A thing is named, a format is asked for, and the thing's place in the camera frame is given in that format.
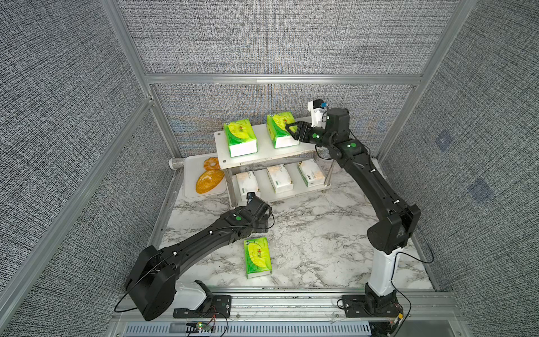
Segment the green tissue pack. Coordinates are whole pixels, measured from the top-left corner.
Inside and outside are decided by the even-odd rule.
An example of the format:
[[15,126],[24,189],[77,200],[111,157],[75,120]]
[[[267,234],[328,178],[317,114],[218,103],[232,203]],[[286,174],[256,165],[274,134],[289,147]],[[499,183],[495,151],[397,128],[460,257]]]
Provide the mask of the green tissue pack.
[[257,153],[258,140],[249,119],[224,123],[223,127],[230,157]]
[[247,279],[272,274],[272,261],[266,237],[245,240],[244,256]]
[[291,112],[281,112],[267,116],[267,130],[270,140],[275,149],[293,147],[299,145],[299,141],[286,130],[286,125],[295,123]]

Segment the white tissue pack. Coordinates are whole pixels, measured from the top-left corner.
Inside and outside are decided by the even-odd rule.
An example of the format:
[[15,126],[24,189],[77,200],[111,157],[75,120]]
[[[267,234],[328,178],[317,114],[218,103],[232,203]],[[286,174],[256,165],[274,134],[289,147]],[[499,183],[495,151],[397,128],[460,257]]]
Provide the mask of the white tissue pack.
[[293,190],[293,180],[285,165],[268,167],[267,174],[276,194]]
[[247,195],[250,192],[253,192],[257,197],[261,196],[261,189],[253,171],[238,173],[236,178],[239,188],[239,195],[243,202],[247,201]]
[[307,188],[313,188],[324,184],[326,177],[319,165],[313,159],[299,161],[298,171]]

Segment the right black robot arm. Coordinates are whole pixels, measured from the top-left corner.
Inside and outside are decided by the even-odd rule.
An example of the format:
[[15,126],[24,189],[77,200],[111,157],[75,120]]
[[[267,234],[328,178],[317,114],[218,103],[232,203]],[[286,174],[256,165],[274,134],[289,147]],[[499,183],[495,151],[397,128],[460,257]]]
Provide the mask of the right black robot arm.
[[286,125],[286,130],[295,140],[325,147],[331,159],[354,179],[371,203],[378,222],[367,230],[374,255],[366,288],[376,296],[390,295],[395,290],[392,279],[398,254],[414,233],[420,209],[399,197],[377,170],[367,147],[350,131],[347,109],[329,109],[324,127],[301,121]]

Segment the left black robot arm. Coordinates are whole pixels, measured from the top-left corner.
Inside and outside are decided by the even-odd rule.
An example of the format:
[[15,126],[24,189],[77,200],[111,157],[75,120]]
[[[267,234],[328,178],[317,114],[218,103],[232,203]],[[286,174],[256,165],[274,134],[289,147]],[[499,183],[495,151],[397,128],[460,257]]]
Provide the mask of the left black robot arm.
[[222,247],[253,233],[266,233],[271,228],[269,221],[274,219],[272,207],[255,196],[186,240],[162,249],[146,247],[127,277],[125,295],[144,320],[156,319],[172,305],[176,282],[189,268]]

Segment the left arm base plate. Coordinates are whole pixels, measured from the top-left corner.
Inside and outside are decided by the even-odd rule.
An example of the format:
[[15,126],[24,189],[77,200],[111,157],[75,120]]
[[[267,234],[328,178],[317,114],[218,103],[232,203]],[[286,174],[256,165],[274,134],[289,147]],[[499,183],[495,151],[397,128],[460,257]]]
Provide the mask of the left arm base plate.
[[200,307],[196,310],[189,310],[186,308],[175,308],[173,311],[173,318],[175,319],[187,319],[187,318],[202,318],[213,317],[217,318],[229,318],[230,311],[232,309],[232,297],[228,295],[222,296],[210,296],[206,299]]

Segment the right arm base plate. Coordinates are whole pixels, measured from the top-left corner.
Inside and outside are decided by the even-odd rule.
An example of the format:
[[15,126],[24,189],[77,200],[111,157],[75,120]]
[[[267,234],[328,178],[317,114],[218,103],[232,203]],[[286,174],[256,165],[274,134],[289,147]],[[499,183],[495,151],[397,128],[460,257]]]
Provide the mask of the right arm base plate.
[[377,303],[376,299],[366,295],[345,295],[342,297],[347,318],[386,317],[395,319],[402,313],[402,307],[395,299],[389,302]]

